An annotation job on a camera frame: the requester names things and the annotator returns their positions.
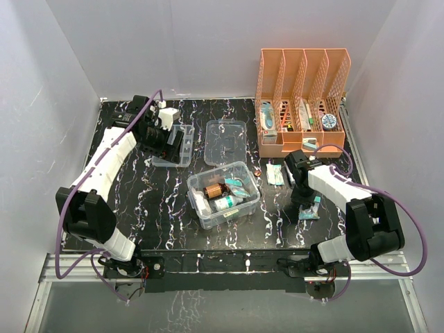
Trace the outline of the clear divider tray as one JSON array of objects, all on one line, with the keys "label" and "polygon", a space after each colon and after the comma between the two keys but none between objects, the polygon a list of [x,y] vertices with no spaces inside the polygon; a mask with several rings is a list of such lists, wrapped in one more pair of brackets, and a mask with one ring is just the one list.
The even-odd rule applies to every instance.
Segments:
[{"label": "clear divider tray", "polygon": [[182,143],[180,146],[180,159],[178,164],[168,162],[158,157],[152,157],[152,164],[155,167],[178,167],[185,168],[191,164],[192,147],[194,143],[194,126],[193,125],[173,125],[167,144],[172,144],[176,138],[178,131],[183,132]]}]

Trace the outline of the white blue bandage roll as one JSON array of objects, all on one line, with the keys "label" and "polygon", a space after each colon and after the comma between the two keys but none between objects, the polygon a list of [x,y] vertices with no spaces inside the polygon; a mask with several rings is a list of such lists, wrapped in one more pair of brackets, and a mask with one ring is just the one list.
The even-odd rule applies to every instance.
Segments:
[{"label": "white blue bandage roll", "polygon": [[290,186],[290,188],[294,188],[295,180],[293,178],[293,175],[292,175],[292,173],[290,172],[290,170],[287,167],[285,167],[285,170],[286,170],[286,175],[287,175],[287,179],[288,179],[288,182],[289,182],[289,186]]}]

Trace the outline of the white teal dressing packet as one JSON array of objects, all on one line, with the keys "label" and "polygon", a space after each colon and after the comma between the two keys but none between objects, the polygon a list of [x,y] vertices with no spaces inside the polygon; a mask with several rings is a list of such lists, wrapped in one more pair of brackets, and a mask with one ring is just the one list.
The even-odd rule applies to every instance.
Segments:
[{"label": "white teal dressing packet", "polygon": [[282,174],[282,165],[268,163],[266,165],[266,179],[269,185],[283,186],[284,177]]}]

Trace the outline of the teal tape packet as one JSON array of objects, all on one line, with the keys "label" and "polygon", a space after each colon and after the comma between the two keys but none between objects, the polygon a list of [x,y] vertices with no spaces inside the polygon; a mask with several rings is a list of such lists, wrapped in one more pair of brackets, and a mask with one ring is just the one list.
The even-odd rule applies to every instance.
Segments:
[{"label": "teal tape packet", "polygon": [[240,180],[225,178],[224,182],[234,196],[238,198],[250,198],[250,193],[244,188]]},{"label": "teal tape packet", "polygon": [[300,205],[299,207],[299,220],[318,220],[320,216],[318,215],[318,209],[321,203],[320,196],[315,196],[314,201],[311,206]]}]

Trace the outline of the brown orange-capped bottle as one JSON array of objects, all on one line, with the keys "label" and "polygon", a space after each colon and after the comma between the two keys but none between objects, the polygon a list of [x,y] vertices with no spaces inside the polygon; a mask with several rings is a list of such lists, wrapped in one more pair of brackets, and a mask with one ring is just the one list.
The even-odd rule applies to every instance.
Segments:
[{"label": "brown orange-capped bottle", "polygon": [[214,199],[224,195],[228,192],[229,188],[225,183],[216,183],[213,185],[206,186],[203,189],[203,193],[207,199]]}]

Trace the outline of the white gauze pad packet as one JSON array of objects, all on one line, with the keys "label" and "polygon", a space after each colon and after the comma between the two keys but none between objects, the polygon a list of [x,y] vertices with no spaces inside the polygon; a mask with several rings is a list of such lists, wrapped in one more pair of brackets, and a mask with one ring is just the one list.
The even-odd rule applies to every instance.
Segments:
[{"label": "white gauze pad packet", "polygon": [[201,191],[196,191],[193,194],[197,212],[201,216],[209,216],[212,213],[210,204],[206,199],[205,195]]}]

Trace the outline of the clear plastic medicine box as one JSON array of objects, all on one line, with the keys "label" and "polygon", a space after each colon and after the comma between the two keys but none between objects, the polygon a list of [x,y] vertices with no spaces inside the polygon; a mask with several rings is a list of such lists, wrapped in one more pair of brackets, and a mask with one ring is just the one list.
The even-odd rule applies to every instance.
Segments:
[{"label": "clear plastic medicine box", "polygon": [[189,176],[187,186],[204,230],[253,214],[261,198],[253,173],[240,161]]}]

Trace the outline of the white green-label bottle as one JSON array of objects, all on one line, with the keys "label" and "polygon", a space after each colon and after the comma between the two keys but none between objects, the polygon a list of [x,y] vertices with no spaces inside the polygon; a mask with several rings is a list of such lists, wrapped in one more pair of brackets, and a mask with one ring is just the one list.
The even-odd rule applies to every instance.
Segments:
[{"label": "white green-label bottle", "polygon": [[217,212],[222,212],[242,203],[243,201],[244,201],[243,198],[234,195],[229,195],[215,200],[214,206]]}]

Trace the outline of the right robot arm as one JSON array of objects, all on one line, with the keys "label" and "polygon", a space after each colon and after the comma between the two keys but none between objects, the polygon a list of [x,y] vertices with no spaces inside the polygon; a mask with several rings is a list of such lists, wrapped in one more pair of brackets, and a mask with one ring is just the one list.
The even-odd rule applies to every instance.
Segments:
[{"label": "right robot arm", "polygon": [[351,185],[332,166],[310,160],[302,150],[288,154],[284,162],[295,181],[293,203],[307,209],[321,194],[345,214],[345,234],[312,245],[299,269],[325,275],[337,262],[363,262],[404,247],[394,200]]}]

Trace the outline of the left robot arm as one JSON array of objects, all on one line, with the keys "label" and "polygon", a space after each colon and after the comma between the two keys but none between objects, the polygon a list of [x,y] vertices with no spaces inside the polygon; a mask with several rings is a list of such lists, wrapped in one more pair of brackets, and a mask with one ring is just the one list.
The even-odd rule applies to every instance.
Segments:
[{"label": "left robot arm", "polygon": [[100,144],[82,173],[69,187],[55,194],[59,211],[55,254],[60,254],[62,235],[68,234],[93,245],[89,256],[99,254],[102,265],[122,275],[135,277],[144,269],[134,241],[117,227],[117,217],[108,205],[111,186],[134,148],[174,164],[180,161],[184,137],[179,130],[170,140],[180,112],[167,107],[162,93],[135,95],[127,110],[115,111]]}]

